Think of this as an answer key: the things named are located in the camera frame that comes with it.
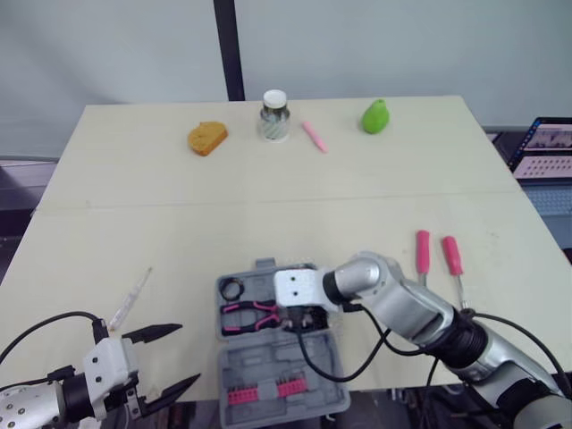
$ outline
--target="toolbox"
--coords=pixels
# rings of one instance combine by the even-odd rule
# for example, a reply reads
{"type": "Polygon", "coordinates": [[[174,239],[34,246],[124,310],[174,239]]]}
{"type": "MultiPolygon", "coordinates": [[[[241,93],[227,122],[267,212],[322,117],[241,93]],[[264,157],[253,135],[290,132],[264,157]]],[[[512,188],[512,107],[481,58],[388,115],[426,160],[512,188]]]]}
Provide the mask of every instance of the toolbox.
{"type": "MultiPolygon", "coordinates": [[[[275,305],[274,274],[308,268],[315,266],[277,267],[273,258],[258,259],[255,271],[217,280],[217,337],[228,341],[218,357],[224,428],[276,425],[348,409],[346,385],[326,380],[307,365],[296,334],[281,326],[283,309],[275,305]]],[[[312,307],[308,313],[314,322],[302,338],[312,362],[328,374],[341,375],[326,312],[312,307]]]]}

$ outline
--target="orange bread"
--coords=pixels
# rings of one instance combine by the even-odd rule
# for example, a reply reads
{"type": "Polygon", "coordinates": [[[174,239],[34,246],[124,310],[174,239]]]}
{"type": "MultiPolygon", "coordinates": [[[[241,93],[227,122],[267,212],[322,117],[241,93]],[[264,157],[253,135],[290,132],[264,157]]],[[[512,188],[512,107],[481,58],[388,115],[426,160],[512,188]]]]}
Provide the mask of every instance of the orange bread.
{"type": "Polygon", "coordinates": [[[201,122],[189,133],[189,147],[201,156],[207,156],[226,139],[229,133],[221,122],[201,122]]]}

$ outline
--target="white jar lid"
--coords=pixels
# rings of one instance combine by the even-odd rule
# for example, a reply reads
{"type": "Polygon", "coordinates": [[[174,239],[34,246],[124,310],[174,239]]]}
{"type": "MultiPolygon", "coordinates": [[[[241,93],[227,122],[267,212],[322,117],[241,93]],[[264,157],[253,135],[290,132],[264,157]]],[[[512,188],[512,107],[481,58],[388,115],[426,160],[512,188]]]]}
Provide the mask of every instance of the white jar lid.
{"type": "Polygon", "coordinates": [[[286,106],[286,93],[280,89],[270,89],[266,91],[263,96],[263,101],[266,107],[271,109],[280,109],[286,106]]]}

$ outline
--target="laptop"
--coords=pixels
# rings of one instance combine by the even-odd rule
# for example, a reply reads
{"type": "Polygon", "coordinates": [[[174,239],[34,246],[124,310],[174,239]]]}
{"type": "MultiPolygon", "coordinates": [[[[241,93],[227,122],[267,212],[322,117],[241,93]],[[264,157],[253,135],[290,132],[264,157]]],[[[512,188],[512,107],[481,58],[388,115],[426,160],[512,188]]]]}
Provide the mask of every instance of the laptop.
{"type": "Polygon", "coordinates": [[[536,118],[511,146],[509,169],[559,246],[572,248],[572,118],[536,118]]]}

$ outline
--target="white wall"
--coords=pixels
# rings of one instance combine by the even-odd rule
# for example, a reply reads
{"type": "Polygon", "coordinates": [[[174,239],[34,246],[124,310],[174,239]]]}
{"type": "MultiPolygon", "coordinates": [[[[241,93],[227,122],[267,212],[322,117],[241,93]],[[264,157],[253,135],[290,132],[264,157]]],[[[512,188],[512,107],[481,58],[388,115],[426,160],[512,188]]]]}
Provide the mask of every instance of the white wall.
{"type": "Polygon", "coordinates": [[[226,99],[213,0],[0,0],[0,157],[58,157],[86,104],[226,99]]]}
{"type": "Polygon", "coordinates": [[[570,0],[236,0],[247,99],[462,95],[482,125],[572,114],[570,0]]]}

